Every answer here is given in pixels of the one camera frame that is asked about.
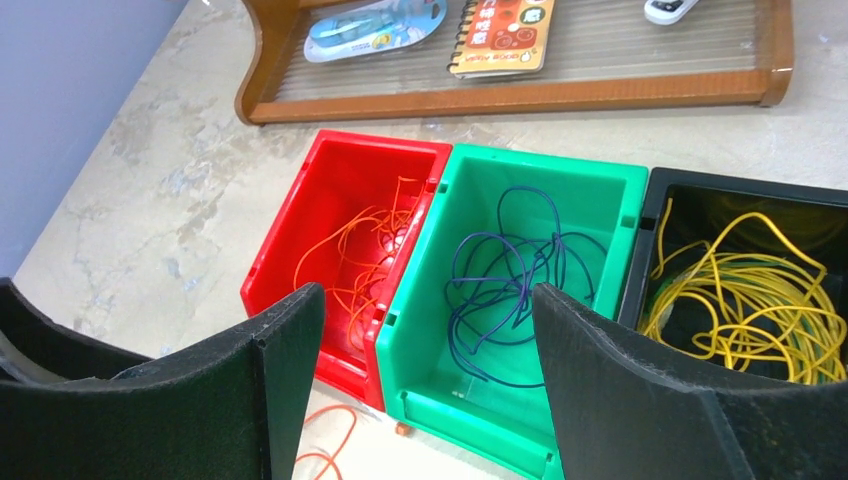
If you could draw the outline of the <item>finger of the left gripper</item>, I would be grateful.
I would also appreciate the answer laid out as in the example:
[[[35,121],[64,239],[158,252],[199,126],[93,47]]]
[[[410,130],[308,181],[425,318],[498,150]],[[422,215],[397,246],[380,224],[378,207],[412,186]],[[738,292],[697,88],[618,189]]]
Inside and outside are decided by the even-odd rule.
[[[3,381],[110,379],[149,360],[54,322],[27,300],[11,278],[1,279]]]

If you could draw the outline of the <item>black plastic bin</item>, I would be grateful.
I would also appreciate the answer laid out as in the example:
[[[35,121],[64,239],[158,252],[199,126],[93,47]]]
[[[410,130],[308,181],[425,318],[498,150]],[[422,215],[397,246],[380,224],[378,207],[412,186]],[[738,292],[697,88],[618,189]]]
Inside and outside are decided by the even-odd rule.
[[[846,193],[654,170],[617,321],[743,373],[844,381]]]

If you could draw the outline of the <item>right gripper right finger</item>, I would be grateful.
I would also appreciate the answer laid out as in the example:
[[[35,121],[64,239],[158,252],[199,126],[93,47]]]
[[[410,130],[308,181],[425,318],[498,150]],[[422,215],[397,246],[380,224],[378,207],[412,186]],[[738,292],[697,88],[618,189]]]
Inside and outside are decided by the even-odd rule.
[[[533,323],[569,479],[843,479],[847,386],[729,370],[612,322],[556,287]]]

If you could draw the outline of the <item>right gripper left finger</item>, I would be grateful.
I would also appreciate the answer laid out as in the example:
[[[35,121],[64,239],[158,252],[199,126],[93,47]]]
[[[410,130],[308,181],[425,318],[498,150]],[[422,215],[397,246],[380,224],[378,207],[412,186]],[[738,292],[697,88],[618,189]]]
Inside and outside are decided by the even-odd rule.
[[[288,479],[323,334],[315,283],[110,379],[1,379],[5,479]]]

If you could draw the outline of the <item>green plastic bin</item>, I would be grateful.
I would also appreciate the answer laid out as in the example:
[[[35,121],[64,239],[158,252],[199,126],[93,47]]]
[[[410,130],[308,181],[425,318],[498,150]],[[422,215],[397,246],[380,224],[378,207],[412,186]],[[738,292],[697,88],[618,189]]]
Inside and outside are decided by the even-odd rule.
[[[614,318],[647,180],[639,166],[456,146],[376,342],[387,413],[562,478],[532,291],[548,283]]]

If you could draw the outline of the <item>red plastic bin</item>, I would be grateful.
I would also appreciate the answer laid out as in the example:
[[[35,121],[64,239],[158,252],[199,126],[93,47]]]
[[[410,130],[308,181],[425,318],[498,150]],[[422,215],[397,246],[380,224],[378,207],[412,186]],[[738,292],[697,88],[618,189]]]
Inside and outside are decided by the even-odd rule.
[[[241,286],[248,315],[326,293],[315,376],[385,408],[376,340],[435,197],[446,143],[321,130]]]

